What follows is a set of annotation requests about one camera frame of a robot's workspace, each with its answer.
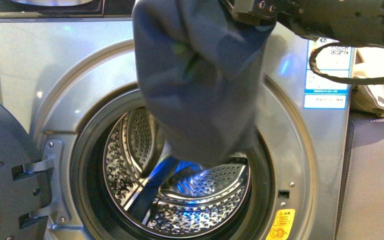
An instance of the warning label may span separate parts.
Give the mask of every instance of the warning label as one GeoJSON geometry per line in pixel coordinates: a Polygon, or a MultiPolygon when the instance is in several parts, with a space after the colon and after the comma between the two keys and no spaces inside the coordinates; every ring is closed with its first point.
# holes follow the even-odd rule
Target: warning label
{"type": "Polygon", "coordinates": [[[295,209],[281,209],[276,212],[273,225],[265,240],[286,240],[294,223],[295,209]]]}

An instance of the front-loading washing machine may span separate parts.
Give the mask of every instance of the front-loading washing machine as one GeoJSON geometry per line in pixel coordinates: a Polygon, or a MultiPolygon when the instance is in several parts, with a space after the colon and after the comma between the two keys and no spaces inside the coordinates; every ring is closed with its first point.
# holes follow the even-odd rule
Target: front-loading washing machine
{"type": "MultiPolygon", "coordinates": [[[[64,2],[0,0],[0,240],[334,239],[349,90],[307,65],[328,39],[276,27],[255,67],[259,145],[205,168],[164,161],[134,2],[64,2]]],[[[349,74],[350,49],[325,58],[349,74]]]]}

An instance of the gray fabric bag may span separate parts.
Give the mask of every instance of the gray fabric bag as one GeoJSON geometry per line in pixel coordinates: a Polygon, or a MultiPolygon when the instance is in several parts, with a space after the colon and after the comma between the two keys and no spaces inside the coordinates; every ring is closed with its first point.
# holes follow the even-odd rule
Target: gray fabric bag
{"type": "Polygon", "coordinates": [[[174,157],[214,166],[250,148],[274,24],[233,22],[217,0],[140,0],[132,17],[138,85],[174,157]]]}

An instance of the gray surface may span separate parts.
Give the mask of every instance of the gray surface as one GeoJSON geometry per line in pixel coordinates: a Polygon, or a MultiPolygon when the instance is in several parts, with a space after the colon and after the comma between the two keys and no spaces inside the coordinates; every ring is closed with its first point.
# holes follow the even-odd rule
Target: gray surface
{"type": "Polygon", "coordinates": [[[384,239],[384,122],[350,116],[353,135],[337,240],[384,239]]]}
{"type": "MultiPolygon", "coordinates": [[[[136,80],[131,22],[90,20],[0,22],[4,105],[30,129],[36,145],[46,139],[64,142],[59,175],[72,219],[60,225],[50,221],[47,240],[90,239],[71,197],[72,151],[84,124],[136,80]]],[[[286,208],[296,209],[289,239],[331,240],[348,113],[303,109],[307,41],[280,25],[276,28],[265,53],[265,71],[272,81],[258,86],[256,125],[274,161],[275,191],[289,190],[290,199],[273,200],[261,239],[285,202],[286,208]],[[285,61],[288,71],[283,72],[285,61]]]]}

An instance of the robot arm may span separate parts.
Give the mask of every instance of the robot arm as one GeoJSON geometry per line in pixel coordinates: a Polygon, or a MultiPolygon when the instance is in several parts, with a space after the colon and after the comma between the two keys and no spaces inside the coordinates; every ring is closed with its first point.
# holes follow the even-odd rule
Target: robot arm
{"type": "Polygon", "coordinates": [[[384,48],[384,0],[221,0],[233,19],[278,21],[296,35],[351,47],[384,48]]]}

